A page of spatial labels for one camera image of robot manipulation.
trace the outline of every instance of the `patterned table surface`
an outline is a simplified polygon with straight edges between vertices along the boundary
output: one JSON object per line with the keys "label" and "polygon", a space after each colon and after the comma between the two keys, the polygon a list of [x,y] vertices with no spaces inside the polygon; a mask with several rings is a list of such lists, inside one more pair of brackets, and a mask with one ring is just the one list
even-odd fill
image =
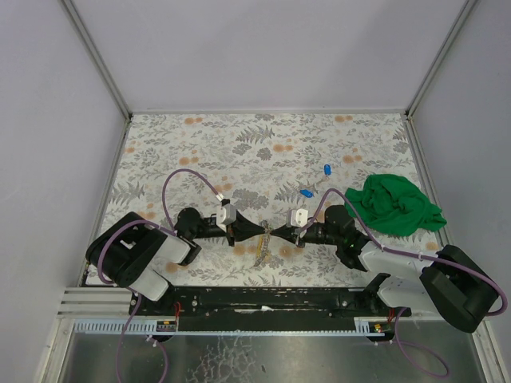
{"label": "patterned table surface", "polygon": [[[329,177],[324,164],[331,166]],[[129,211],[168,226],[161,187],[177,168],[205,175],[244,216],[256,223],[266,219],[270,227],[283,225],[291,208],[312,214],[328,188],[362,188],[372,173],[405,176],[420,187],[399,114],[136,115],[101,231]],[[304,188],[315,196],[300,195]],[[218,204],[185,173],[170,182],[167,201],[174,219],[187,206],[211,215]],[[342,202],[332,195],[326,205]],[[406,238],[376,234],[386,244],[438,248],[435,234],[424,230]],[[187,267],[154,259],[153,268],[172,284],[196,286],[365,286],[373,277],[347,269],[330,246],[299,249],[271,237],[270,254],[256,262],[259,238],[234,248],[225,239],[197,242],[203,250]],[[86,283],[101,284],[93,266]]]}

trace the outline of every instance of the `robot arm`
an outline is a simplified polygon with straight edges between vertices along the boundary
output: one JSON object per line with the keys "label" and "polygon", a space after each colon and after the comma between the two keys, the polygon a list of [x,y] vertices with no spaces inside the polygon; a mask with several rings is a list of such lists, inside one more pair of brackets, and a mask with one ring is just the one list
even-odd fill
{"label": "robot arm", "polygon": [[[138,219],[141,217],[136,213],[128,213],[91,244],[86,258],[97,265],[99,254],[113,233]],[[270,234],[297,247],[307,243],[335,246],[336,256],[346,267],[378,273],[367,289],[377,293],[388,307],[438,312],[452,326],[471,333],[498,298],[491,286],[454,267],[382,251],[356,229],[355,221],[343,205],[330,206],[325,210],[324,223],[313,223],[301,231],[307,222],[307,211],[291,211],[287,224]],[[103,271],[118,286],[130,287],[158,301],[168,284],[148,267],[153,257],[163,256],[170,262],[188,265],[201,250],[195,239],[225,237],[228,245],[234,246],[236,242],[265,233],[263,227],[243,217],[228,199],[208,218],[202,218],[192,207],[185,208],[179,213],[175,228],[176,237],[143,224],[124,231],[108,249]],[[423,255],[447,259],[485,275],[455,246]]]}

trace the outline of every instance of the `white wall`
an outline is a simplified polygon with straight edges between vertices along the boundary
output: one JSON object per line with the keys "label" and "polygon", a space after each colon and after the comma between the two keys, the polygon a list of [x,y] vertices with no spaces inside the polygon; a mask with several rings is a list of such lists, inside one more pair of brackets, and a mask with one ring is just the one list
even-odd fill
{"label": "white wall", "polygon": [[0,3],[0,381],[77,281],[123,120],[57,0]]}
{"label": "white wall", "polygon": [[74,0],[131,109],[404,109],[465,0]]}
{"label": "white wall", "polygon": [[[511,296],[511,2],[481,0],[415,116],[457,244]],[[492,320],[511,370],[511,313]]]}

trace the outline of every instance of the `blue bottle cap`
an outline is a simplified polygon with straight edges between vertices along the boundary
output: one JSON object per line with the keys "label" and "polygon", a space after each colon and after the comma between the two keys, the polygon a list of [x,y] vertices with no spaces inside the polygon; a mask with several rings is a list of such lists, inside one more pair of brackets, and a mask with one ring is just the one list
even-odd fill
{"label": "blue bottle cap", "polygon": [[300,193],[302,193],[302,195],[305,195],[307,198],[314,197],[314,194],[312,194],[312,191],[308,191],[307,189],[300,190]]}

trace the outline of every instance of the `green cloth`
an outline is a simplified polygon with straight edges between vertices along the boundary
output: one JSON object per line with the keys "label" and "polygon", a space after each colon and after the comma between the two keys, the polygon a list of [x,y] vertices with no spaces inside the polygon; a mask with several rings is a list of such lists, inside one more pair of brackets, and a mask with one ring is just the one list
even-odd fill
{"label": "green cloth", "polygon": [[[349,188],[346,197],[364,223],[381,233],[406,236],[419,228],[436,231],[447,223],[440,207],[407,178],[394,174],[368,176],[362,191]],[[346,207],[355,217],[353,209]]]}

